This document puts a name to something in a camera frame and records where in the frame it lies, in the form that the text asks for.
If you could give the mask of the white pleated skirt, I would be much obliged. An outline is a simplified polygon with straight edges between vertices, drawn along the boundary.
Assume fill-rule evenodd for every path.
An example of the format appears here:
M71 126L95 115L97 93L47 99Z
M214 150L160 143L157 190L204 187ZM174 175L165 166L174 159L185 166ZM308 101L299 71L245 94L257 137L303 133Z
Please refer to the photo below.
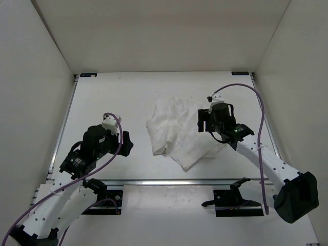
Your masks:
M206 105L190 98L166 97L155 102L146 120L153 155L166 154L186 172L201 158L215 158L226 146L198 132L198 110Z

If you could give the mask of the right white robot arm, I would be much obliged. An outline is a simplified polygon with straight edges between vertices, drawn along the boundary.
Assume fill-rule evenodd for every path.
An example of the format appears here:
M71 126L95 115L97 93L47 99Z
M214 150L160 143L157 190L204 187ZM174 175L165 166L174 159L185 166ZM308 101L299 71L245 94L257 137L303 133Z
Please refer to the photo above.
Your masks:
M220 102L210 109L199 109L197 114L199 132L218 133L221 143L263 170L278 192L267 195L268 205L284 221L294 223L319 206L316 177L289 166L262 145L248 126L236 122L232 104Z

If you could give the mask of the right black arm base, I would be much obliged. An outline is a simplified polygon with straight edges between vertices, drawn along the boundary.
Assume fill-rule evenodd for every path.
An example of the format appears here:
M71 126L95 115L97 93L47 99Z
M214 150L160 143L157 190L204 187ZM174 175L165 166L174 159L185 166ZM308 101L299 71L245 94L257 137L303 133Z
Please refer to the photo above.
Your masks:
M261 217L264 216L262 205L253 200L245 200L239 191L250 178L242 178L230 185L229 190L214 190L213 200L205 201L202 207L215 207L216 217Z

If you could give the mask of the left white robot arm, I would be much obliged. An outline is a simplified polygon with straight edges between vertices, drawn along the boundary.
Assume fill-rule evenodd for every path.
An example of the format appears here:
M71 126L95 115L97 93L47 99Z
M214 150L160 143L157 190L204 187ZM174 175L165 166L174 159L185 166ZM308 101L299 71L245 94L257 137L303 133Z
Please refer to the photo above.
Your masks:
M97 161L107 154L127 157L133 143L130 133L120 125L88 127L59 167L49 194L21 215L4 236L2 245L12 237L19 245L59 245L59 237L70 224L91 207L110 201L107 186L91 175L100 171Z

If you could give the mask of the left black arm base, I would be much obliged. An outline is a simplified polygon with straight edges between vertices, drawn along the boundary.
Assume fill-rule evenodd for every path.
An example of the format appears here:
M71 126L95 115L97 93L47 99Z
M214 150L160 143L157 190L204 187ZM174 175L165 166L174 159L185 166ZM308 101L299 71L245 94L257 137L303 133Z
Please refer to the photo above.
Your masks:
M108 190L104 182L94 178L83 181L82 185L96 195L95 203L82 215L121 215L123 190Z

